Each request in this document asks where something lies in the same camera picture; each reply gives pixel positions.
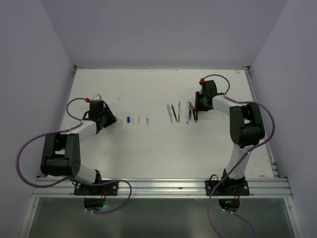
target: metal bracket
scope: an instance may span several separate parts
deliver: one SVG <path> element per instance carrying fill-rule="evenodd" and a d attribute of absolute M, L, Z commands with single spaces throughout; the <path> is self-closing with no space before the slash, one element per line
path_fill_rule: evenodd
<path fill-rule="evenodd" d="M 112 180 L 102 180 L 102 182 L 110 182 Z M 88 186 L 76 184 L 74 189 L 74 195 L 76 196 L 102 196 L 104 191 L 107 196 L 117 196 L 118 195 L 118 185 L 119 182 L 112 182 L 104 186 Z"/>
<path fill-rule="evenodd" d="M 210 196 L 211 191 L 213 188 L 219 183 L 218 180 L 206 180 L 205 181 L 205 189 L 206 189 L 206 195 Z M 249 185 L 246 180 L 244 180 L 243 185 L 239 184 L 236 186 L 230 186 L 227 188 L 224 188 L 223 185 L 220 185 L 216 191 L 214 192 L 214 196 L 249 196 Z"/>

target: white table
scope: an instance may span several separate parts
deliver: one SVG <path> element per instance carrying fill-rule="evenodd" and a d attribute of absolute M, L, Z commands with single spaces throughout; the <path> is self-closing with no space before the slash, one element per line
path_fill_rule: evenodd
<path fill-rule="evenodd" d="M 104 178 L 203 179 L 222 175 L 233 143 L 229 117 L 212 110 L 199 113 L 198 123 L 186 124 L 187 101 L 195 103 L 201 89 L 200 78 L 222 74 L 231 83 L 228 93 L 236 100 L 252 100 L 244 71 L 238 70 L 127 70 L 79 69 L 70 100 L 100 94 L 118 121 L 81 144 L 81 160 L 97 169 Z M 225 80 L 215 80 L 218 92 L 227 88 Z M 181 102 L 180 123 L 171 124 L 167 104 L 177 111 Z M 82 117 L 88 104 L 76 101 L 72 114 Z M 127 116 L 134 124 L 127 123 Z M 62 128 L 76 122 L 65 115 Z M 265 146 L 253 151 L 246 170 L 247 178 L 272 178 L 270 158 Z"/>

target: gray floor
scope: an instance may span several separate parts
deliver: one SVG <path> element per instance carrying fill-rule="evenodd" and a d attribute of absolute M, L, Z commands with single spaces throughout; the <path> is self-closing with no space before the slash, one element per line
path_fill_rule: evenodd
<path fill-rule="evenodd" d="M 108 200 L 111 209 L 121 199 Z M 259 238 L 294 237 L 283 199 L 244 199 L 238 213 Z M 216 227 L 226 238 L 252 237 L 248 224 L 213 206 Z M 206 199 L 134 199 L 113 214 L 84 213 L 81 198 L 41 198 L 30 238 L 204 238 L 218 237 L 207 218 Z"/>

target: black mounting plate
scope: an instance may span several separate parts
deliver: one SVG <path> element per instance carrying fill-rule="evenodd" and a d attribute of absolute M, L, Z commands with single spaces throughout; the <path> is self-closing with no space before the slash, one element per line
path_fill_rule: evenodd
<path fill-rule="evenodd" d="M 206 189 L 206 195 L 210 196 L 211 191 L 213 188 L 219 183 L 219 180 L 206 180 L 205 181 L 205 189 Z M 236 185 L 236 186 L 231 186 L 227 187 L 224 189 L 223 185 L 219 185 L 216 191 L 214 192 L 214 196 L 249 196 L 250 191 L 249 191 L 249 186 L 248 182 L 244 180 L 243 185 Z"/>
<path fill-rule="evenodd" d="M 110 182 L 112 180 L 102 180 L 100 183 L 103 182 Z M 103 186 L 89 186 L 89 185 L 82 185 L 78 187 L 78 184 L 75 186 L 74 195 L 77 196 L 102 196 L 104 195 L 103 191 L 106 191 L 107 196 L 117 196 L 118 194 L 118 185 L 119 182 L 112 182 L 107 185 Z"/>

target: gray wall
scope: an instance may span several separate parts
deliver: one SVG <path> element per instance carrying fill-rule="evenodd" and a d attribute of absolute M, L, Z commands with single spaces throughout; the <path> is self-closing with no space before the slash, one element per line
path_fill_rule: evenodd
<path fill-rule="evenodd" d="M 316 9 L 315 0 L 289 0 L 251 67 L 257 99 L 276 119 L 272 152 L 306 237 L 317 233 Z"/>
<path fill-rule="evenodd" d="M 15 172 L 18 148 L 31 136 L 57 129 L 72 82 L 72 64 L 38 0 L 5 0 L 0 7 L 0 237 L 20 232 L 32 188 Z M 22 156 L 35 180 L 43 140 Z"/>
<path fill-rule="evenodd" d="M 287 0 L 41 0 L 74 64 L 251 65 Z"/>

